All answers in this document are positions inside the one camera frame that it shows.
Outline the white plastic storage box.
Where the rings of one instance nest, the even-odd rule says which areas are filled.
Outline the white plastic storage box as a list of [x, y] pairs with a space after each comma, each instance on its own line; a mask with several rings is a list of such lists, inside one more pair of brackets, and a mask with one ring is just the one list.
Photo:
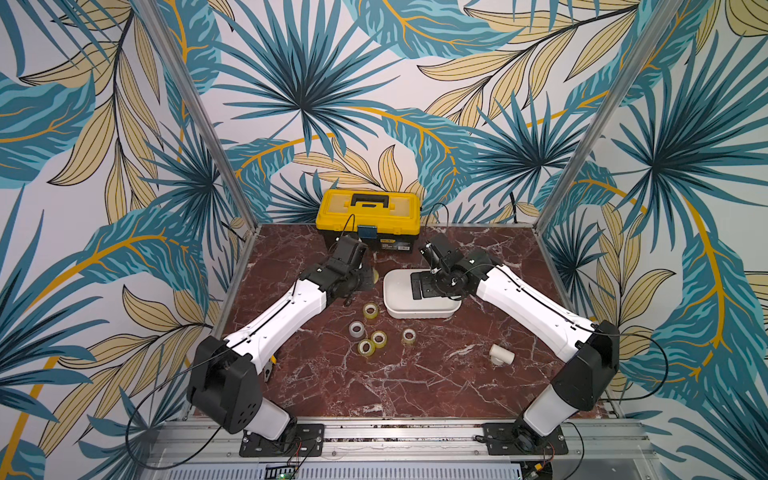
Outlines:
[[396, 269], [383, 280], [387, 313], [395, 319], [446, 319], [462, 305], [440, 295], [428, 269]]

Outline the yellow tape roll bottom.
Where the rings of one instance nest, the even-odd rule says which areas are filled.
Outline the yellow tape roll bottom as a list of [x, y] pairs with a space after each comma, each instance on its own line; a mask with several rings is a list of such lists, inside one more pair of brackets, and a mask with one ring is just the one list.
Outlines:
[[370, 339], [363, 339], [357, 344], [357, 352], [363, 357], [371, 357], [375, 351], [376, 346]]

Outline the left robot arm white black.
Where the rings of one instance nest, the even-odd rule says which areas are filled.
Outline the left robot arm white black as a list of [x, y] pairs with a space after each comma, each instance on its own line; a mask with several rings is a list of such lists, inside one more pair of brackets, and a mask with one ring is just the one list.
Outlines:
[[255, 320], [224, 339], [203, 340], [190, 370], [188, 402], [230, 434], [245, 431], [270, 441], [283, 436], [291, 415], [263, 397], [260, 374], [300, 327], [361, 289], [367, 250], [356, 236], [341, 237]]

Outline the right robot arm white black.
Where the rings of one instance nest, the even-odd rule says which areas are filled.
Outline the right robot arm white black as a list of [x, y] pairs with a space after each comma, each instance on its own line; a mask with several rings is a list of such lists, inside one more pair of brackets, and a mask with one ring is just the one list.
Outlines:
[[521, 448], [532, 449], [577, 412], [593, 409], [619, 370], [619, 332], [554, 302], [483, 249], [463, 253], [443, 234], [420, 248], [429, 270], [418, 275], [431, 296], [474, 296], [517, 320], [564, 362], [513, 424]]

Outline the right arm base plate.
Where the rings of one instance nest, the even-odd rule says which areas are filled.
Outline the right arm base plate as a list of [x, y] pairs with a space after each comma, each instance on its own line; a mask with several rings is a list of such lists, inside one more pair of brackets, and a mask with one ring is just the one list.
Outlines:
[[478, 437], [491, 456], [504, 455], [565, 455], [569, 452], [561, 427], [541, 436], [523, 424], [484, 423]]

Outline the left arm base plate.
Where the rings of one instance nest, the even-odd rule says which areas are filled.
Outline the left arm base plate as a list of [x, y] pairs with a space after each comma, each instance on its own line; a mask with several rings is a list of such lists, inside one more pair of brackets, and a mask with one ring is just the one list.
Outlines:
[[268, 440], [253, 432], [245, 432], [239, 456], [243, 458], [287, 458], [298, 456], [319, 457], [325, 443], [325, 425], [322, 423], [299, 423], [289, 425], [277, 439]]

